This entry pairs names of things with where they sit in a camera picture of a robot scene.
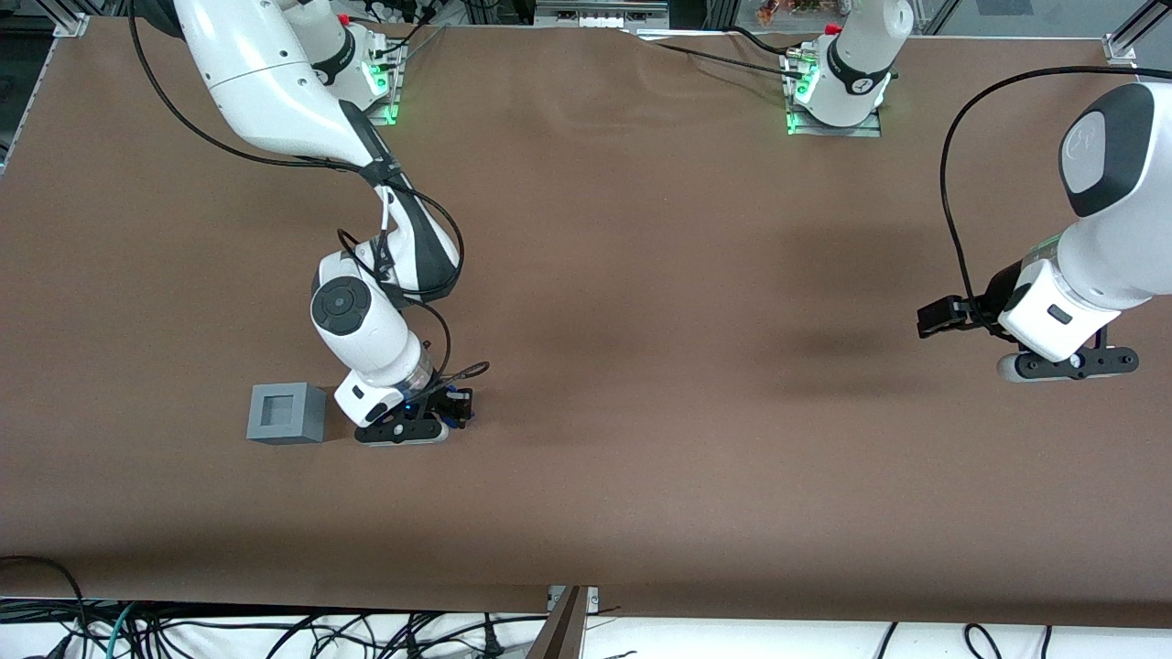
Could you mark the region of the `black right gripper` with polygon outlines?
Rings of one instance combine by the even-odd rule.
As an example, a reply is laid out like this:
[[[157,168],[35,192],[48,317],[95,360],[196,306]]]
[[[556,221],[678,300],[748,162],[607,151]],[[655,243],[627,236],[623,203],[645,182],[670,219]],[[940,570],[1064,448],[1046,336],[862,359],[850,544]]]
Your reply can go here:
[[[466,428],[470,417],[461,416],[461,412],[473,410],[473,389],[457,388],[457,379],[456,375],[441,375],[418,395],[406,400],[401,405],[402,420],[415,422],[425,416],[434,416],[449,428]]]

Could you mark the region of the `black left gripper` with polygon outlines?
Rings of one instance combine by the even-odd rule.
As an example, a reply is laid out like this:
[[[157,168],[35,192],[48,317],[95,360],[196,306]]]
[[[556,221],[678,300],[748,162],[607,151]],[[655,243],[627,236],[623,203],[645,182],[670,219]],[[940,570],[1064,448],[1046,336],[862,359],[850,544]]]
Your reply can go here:
[[[988,332],[997,338],[1011,338],[999,317],[1006,311],[1017,288],[1021,270],[1022,261],[1013,261],[996,272],[996,276],[992,276],[982,295],[975,298],[977,322],[988,325]],[[932,304],[932,308],[917,310],[917,337],[925,340],[941,332],[958,330],[965,326],[965,318],[969,317],[970,301],[966,297],[942,297]]]

